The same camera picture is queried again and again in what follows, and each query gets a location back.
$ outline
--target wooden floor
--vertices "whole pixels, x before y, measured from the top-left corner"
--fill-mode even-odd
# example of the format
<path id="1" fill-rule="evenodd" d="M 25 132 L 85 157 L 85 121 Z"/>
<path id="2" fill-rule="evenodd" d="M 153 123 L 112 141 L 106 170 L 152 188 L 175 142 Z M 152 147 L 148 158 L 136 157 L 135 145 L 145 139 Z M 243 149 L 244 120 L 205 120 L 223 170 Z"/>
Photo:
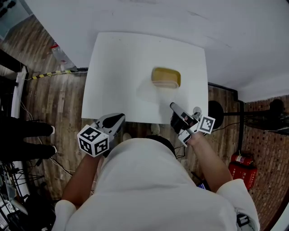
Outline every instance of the wooden floor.
<path id="1" fill-rule="evenodd" d="M 60 67 L 51 53 L 50 46 L 53 39 L 32 16 L 16 26 L 0 42 L 0 49 L 28 66 L 30 77 L 36 74 L 59 70 Z M 8 73 L 0 69 L 0 75 Z M 54 144 L 58 153 L 54 158 L 68 170 L 75 170 L 84 156 L 78 148 L 77 133 L 90 120 L 81 118 L 82 99 L 86 74 L 67 74 L 53 77 L 44 77 L 27 81 L 23 91 L 22 101 L 34 119 L 40 119 L 56 128 L 56 133 L 51 137 L 41 137 L 45 144 Z M 238 103 L 233 101 L 231 92 L 209 87 L 209 100 L 221 103 L 225 112 L 238 111 Z M 23 111 L 22 117 L 28 120 L 28 114 Z M 238 117 L 226 117 L 221 126 L 238 122 Z M 231 125 L 226 129 L 207 135 L 206 138 L 212 144 L 214 150 L 228 165 L 230 157 L 237 151 L 239 125 Z M 129 132 L 132 137 L 145 137 L 150 134 L 150 125 L 142 123 L 126 123 L 118 136 Z M 180 146 L 176 134 L 169 125 L 161 125 L 161 135 L 169 139 L 174 147 Z M 31 143 L 39 143 L 36 138 L 27 139 Z M 178 155 L 183 154 L 183 149 L 176 149 Z M 179 159 L 188 173 L 191 171 L 201 176 L 198 161 L 191 148 L 186 149 L 186 156 Z M 47 183 L 47 193 L 52 199 L 60 199 L 62 190 L 69 181 L 70 176 L 61 170 L 51 160 L 44 160 L 39 167 L 31 168 L 33 174 L 44 175 L 45 178 L 35 181 L 35 185 Z"/>

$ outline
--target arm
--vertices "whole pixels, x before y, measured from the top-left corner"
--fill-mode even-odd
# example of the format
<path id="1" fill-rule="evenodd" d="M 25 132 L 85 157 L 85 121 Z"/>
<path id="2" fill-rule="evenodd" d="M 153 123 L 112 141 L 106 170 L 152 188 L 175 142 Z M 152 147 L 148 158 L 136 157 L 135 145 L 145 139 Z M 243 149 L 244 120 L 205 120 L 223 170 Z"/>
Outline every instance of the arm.
<path id="1" fill-rule="evenodd" d="M 217 192 L 223 184 L 233 180 L 229 169 L 213 151 L 201 132 L 193 134 L 188 144 L 193 147 L 212 192 Z"/>
<path id="2" fill-rule="evenodd" d="M 70 181 L 66 185 L 62 200 L 68 200 L 79 208 L 90 195 L 90 190 L 101 155 L 91 157 L 85 155 Z"/>

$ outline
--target brick wall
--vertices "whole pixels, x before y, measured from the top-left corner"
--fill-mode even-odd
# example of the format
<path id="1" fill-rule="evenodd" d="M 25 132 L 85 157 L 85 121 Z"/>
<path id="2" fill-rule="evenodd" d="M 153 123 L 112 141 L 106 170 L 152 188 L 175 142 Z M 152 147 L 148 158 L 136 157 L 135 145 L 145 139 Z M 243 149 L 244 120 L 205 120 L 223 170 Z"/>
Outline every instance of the brick wall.
<path id="1" fill-rule="evenodd" d="M 270 102 L 277 98 L 289 113 L 289 95 L 246 103 L 245 111 L 268 110 Z M 289 189 L 289 136 L 245 126 L 242 152 L 253 154 L 258 168 L 255 185 L 249 192 L 264 230 Z"/>

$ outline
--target white table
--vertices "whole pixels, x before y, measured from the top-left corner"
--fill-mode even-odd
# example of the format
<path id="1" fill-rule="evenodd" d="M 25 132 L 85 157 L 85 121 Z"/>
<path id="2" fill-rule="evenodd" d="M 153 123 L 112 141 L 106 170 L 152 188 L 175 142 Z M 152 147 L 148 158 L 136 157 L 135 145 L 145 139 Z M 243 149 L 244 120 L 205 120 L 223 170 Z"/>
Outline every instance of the white table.
<path id="1" fill-rule="evenodd" d="M 155 67 L 180 72 L 180 88 L 154 86 L 151 74 Z M 82 118 L 121 112 L 126 121 L 169 124 L 171 102 L 191 114 L 196 106 L 203 115 L 208 114 L 204 49 L 143 34 L 98 34 L 85 83 Z"/>

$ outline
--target white cloth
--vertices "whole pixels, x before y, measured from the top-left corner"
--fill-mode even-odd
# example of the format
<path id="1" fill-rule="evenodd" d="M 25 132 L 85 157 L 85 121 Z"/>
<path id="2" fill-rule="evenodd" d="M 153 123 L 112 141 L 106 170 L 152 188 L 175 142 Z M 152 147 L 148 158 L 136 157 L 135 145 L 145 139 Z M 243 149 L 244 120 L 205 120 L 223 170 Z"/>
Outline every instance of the white cloth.
<path id="1" fill-rule="evenodd" d="M 53 231 L 236 231 L 236 211 L 260 229 L 255 205 L 241 179 L 218 192 L 196 187 L 163 144 L 130 139 L 103 164 L 94 195 L 78 210 L 55 207 Z"/>

